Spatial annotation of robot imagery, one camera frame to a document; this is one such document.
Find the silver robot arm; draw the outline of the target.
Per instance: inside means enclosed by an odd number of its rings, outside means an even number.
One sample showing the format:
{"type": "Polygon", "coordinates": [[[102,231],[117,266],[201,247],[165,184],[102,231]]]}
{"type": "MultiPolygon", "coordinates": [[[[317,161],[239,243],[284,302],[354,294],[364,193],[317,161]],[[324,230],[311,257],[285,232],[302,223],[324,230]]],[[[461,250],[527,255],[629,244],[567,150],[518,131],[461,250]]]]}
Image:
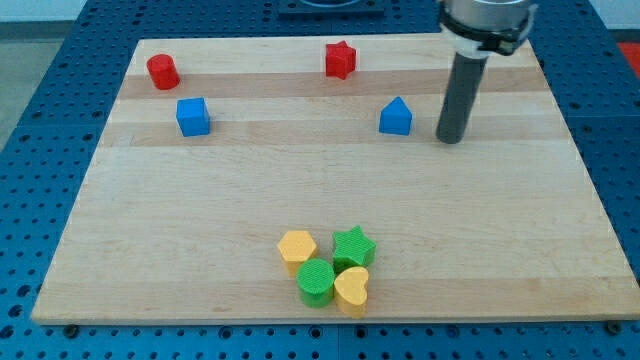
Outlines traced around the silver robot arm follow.
{"type": "Polygon", "coordinates": [[[538,9],[531,0],[443,0],[439,6],[443,36],[471,59],[511,56],[529,36],[538,9]]]}

